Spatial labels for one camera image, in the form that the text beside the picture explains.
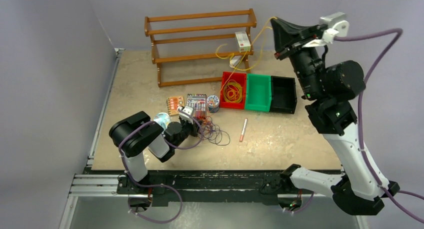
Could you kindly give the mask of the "black plastic bin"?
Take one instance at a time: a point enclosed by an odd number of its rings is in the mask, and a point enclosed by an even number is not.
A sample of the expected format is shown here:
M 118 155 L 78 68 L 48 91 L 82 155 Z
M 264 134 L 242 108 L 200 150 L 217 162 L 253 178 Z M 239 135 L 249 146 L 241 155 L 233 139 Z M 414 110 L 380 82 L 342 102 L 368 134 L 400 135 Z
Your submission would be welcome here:
M 294 114 L 297 106 L 296 81 L 293 77 L 271 76 L 270 112 Z

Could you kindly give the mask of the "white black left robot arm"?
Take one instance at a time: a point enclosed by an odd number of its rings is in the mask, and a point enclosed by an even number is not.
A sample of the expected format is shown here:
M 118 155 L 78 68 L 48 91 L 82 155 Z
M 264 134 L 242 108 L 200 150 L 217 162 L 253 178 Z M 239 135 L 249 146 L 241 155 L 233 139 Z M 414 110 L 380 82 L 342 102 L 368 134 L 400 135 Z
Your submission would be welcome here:
M 179 121 L 173 121 L 166 128 L 159 122 L 151 120 L 144 111 L 133 114 L 117 123 L 109 130 L 109 137 L 118 148 L 130 178 L 129 186 L 138 194 L 146 192 L 151 180 L 144 161 L 144 150 L 148 149 L 162 163 L 175 155 L 175 150 L 182 150 L 181 144 L 188 137 L 201 135 L 202 123 L 187 107 L 179 112 Z

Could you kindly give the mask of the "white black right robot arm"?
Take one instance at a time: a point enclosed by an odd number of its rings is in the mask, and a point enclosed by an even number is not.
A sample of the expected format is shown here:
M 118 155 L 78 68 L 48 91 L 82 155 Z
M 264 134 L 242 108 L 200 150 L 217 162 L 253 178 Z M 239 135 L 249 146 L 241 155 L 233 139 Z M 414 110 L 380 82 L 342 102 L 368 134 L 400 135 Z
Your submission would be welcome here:
M 275 57 L 289 58 L 303 91 L 311 101 L 308 117 L 317 132 L 330 144 L 340 163 L 339 174 L 326 174 L 292 164 L 280 175 L 282 189 L 308 190 L 331 198 L 352 216 L 375 216 L 383 208 L 383 198 L 394 196 L 400 186 L 379 170 L 363 134 L 360 113 L 350 100 L 366 88 L 361 65 L 353 60 L 326 66 L 317 47 L 347 41 L 349 24 L 343 13 L 322 17 L 320 24 L 302 26 L 278 17 L 270 20 Z

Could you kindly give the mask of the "green plastic bin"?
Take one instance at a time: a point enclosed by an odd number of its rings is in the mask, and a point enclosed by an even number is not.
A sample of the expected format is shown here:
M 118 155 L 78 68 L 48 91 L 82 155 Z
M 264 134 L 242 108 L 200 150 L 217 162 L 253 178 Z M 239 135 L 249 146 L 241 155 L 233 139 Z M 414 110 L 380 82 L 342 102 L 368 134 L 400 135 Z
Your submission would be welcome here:
M 244 109 L 248 111 L 269 112 L 272 102 L 271 76 L 247 74 Z

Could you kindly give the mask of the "red plastic bin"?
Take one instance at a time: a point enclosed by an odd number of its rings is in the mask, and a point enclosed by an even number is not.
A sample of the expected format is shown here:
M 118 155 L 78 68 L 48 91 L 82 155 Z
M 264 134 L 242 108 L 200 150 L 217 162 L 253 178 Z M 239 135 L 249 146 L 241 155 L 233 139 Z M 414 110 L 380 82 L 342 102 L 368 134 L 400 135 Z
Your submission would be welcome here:
M 247 74 L 224 71 L 220 89 L 220 107 L 244 110 L 247 92 Z

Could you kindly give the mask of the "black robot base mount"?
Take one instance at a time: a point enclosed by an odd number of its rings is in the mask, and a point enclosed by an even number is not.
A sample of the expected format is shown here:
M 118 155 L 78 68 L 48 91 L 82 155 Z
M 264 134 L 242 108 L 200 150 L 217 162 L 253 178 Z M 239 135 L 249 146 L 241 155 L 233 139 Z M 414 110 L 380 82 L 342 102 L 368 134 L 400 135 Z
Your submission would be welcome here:
M 116 192 L 131 198 L 148 197 L 154 207 L 170 202 L 260 203 L 295 210 L 310 198 L 296 189 L 280 170 L 151 170 L 149 185 L 135 185 L 119 175 Z

